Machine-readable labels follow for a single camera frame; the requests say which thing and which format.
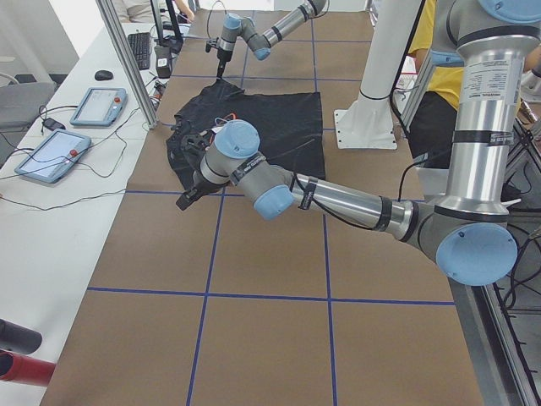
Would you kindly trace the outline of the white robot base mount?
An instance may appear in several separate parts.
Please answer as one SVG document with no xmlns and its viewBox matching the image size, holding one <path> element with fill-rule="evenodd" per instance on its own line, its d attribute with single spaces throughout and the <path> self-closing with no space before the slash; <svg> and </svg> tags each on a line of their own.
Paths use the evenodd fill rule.
<svg viewBox="0 0 541 406">
<path fill-rule="evenodd" d="M 390 98 L 422 10 L 421 0 L 381 3 L 358 98 L 347 110 L 334 111 L 338 148 L 397 148 Z"/>
</svg>

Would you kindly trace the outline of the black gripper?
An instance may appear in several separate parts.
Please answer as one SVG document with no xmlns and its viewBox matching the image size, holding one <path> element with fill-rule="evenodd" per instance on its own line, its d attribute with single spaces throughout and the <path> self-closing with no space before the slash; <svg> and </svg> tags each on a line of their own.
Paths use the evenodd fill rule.
<svg viewBox="0 0 541 406">
<path fill-rule="evenodd" d="M 221 37 L 217 37 L 216 39 L 208 39 L 206 41 L 205 51 L 210 52 L 211 49 L 216 49 L 217 57 L 220 61 L 216 71 L 216 77 L 221 78 L 225 71 L 224 63 L 228 63 L 232 59 L 233 43 Z"/>
<path fill-rule="evenodd" d="M 183 157 L 191 168 L 200 168 L 200 163 L 209 148 L 210 136 L 201 134 L 187 134 L 180 144 Z"/>
</svg>

